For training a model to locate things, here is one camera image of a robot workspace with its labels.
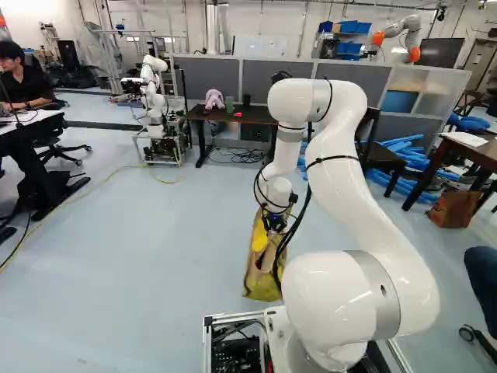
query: stuffed animal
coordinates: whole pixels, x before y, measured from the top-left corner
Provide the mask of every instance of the stuffed animal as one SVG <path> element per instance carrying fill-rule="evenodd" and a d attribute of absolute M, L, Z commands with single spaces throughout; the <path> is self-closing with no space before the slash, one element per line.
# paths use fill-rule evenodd
<path fill-rule="evenodd" d="M 213 106 L 224 109 L 223 95 L 217 89 L 209 89 L 205 95 L 205 108 L 211 110 Z"/>

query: yellow cable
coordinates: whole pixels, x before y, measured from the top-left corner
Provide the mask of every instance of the yellow cable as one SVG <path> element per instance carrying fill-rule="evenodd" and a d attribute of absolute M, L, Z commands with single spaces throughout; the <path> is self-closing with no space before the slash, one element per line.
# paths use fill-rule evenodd
<path fill-rule="evenodd" d="M 114 175 L 116 175 L 119 171 L 123 170 L 123 169 L 143 169 L 143 168 L 149 168 L 150 169 L 150 172 L 151 172 L 151 175 L 154 179 L 156 179 L 157 181 L 161 182 L 161 183 L 164 183 L 164 184 L 176 184 L 178 183 L 182 177 L 179 177 L 179 179 L 175 180 L 175 181 L 167 181 L 167 180 L 163 180 L 163 179 L 160 179 L 159 177 L 157 177 L 156 175 L 153 174 L 152 172 L 152 167 L 153 166 L 149 166 L 149 165 L 139 165 L 139 166 L 121 166 L 119 167 L 118 169 L 115 169 L 114 171 L 112 171 L 110 173 L 110 175 L 108 175 L 104 180 L 98 182 L 95 186 L 91 187 L 89 190 L 87 190 L 85 193 L 77 196 L 77 197 L 74 197 L 70 200 L 65 200 L 64 202 L 62 202 L 61 204 L 59 204 L 58 206 L 56 206 L 55 209 L 53 209 L 50 213 L 47 214 L 47 216 L 45 216 L 45 218 L 43 218 L 43 220 L 38 223 L 37 225 L 35 225 L 35 227 L 33 229 L 31 229 L 30 231 L 27 232 L 26 236 L 21 240 L 19 241 L 19 243 L 17 244 L 17 248 L 15 249 L 15 253 L 12 254 L 12 256 L 10 257 L 9 260 L 7 260 L 5 263 L 3 263 L 3 265 L 0 267 L 0 273 L 9 265 L 10 262 L 12 262 L 12 260 L 16 257 L 18 251 L 21 249 L 21 247 L 23 246 L 24 242 L 28 239 L 28 237 L 30 237 L 34 232 L 36 232 L 38 230 L 38 228 L 40 228 L 43 223 L 45 221 L 47 221 L 48 217 L 50 217 L 53 213 L 55 213 L 55 211 L 58 211 L 60 210 L 62 207 L 64 206 L 67 206 L 68 204 L 72 204 L 78 200 L 81 200 L 83 199 L 84 197 L 87 197 L 89 194 L 91 194 L 92 192 L 94 192 L 97 188 L 101 187 L 104 183 L 106 183 L 107 181 L 110 180 L 110 178 Z"/>

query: brown paper bag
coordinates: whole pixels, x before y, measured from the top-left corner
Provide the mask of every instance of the brown paper bag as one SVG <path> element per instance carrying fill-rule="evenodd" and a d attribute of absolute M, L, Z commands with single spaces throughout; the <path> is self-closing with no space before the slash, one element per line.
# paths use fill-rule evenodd
<path fill-rule="evenodd" d="M 466 228 L 481 194 L 479 190 L 445 190 L 426 214 L 441 228 Z"/>
<path fill-rule="evenodd" d="M 283 239 L 284 232 L 269 234 L 261 220 L 261 209 L 257 211 L 252 226 L 252 239 L 248 251 L 247 270 L 245 272 L 244 297 L 263 302 L 281 299 L 273 278 L 273 262 L 276 249 Z M 278 259 L 278 277 L 281 279 L 287 261 L 287 249 Z"/>

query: wooden table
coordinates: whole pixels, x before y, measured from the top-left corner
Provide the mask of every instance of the wooden table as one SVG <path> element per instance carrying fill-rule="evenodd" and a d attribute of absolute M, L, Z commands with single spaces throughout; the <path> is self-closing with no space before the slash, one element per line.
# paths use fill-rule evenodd
<path fill-rule="evenodd" d="M 476 148 L 441 134 L 442 143 L 436 150 L 429 167 L 422 174 L 422 178 L 417 182 L 402 205 L 402 210 L 408 211 L 412 207 L 421 192 L 431 183 L 436 171 L 449 153 L 462 155 L 481 167 L 476 180 L 470 188 L 471 190 L 480 190 L 490 175 L 497 173 L 497 140 L 494 134 L 479 134 L 478 136 L 488 140 L 488 142 Z"/>
<path fill-rule="evenodd" d="M 202 167 L 203 162 L 212 151 L 212 145 L 205 145 L 205 135 L 203 133 L 203 122 L 205 120 L 220 122 L 239 122 L 240 124 L 268 124 L 271 128 L 271 149 L 269 150 L 269 159 L 273 158 L 276 144 L 276 133 L 278 131 L 278 122 L 271 117 L 267 106 L 250 106 L 244 108 L 243 105 L 235 105 L 233 113 L 242 113 L 241 117 L 233 117 L 226 109 L 214 107 L 208 113 L 204 113 L 205 105 L 197 104 L 187 114 L 186 118 L 190 119 L 196 125 L 199 136 L 200 157 L 196 161 L 195 167 Z"/>

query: chair wheel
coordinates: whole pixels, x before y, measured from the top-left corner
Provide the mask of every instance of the chair wheel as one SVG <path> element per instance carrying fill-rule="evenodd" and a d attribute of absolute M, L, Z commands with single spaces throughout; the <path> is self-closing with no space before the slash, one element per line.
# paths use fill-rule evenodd
<path fill-rule="evenodd" d="M 459 335 L 466 342 L 473 342 L 474 341 L 473 328 L 471 328 L 469 325 L 463 325 L 459 329 Z"/>

